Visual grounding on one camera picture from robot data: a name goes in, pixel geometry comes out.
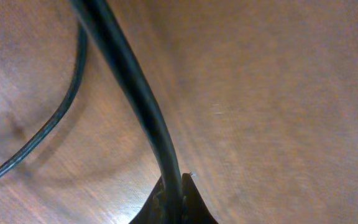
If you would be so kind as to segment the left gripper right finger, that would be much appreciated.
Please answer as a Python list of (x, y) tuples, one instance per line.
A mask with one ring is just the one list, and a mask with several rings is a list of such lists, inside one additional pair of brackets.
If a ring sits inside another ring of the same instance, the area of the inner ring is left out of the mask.
[(196, 188), (191, 174), (183, 173), (183, 212), (182, 223), (184, 224), (218, 224), (209, 212), (204, 200)]

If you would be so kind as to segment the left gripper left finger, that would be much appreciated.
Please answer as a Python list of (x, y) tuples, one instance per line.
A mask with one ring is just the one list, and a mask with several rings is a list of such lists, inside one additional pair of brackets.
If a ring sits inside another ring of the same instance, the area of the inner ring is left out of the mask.
[(166, 195), (162, 178), (155, 184), (140, 212), (130, 224), (163, 224), (166, 217)]

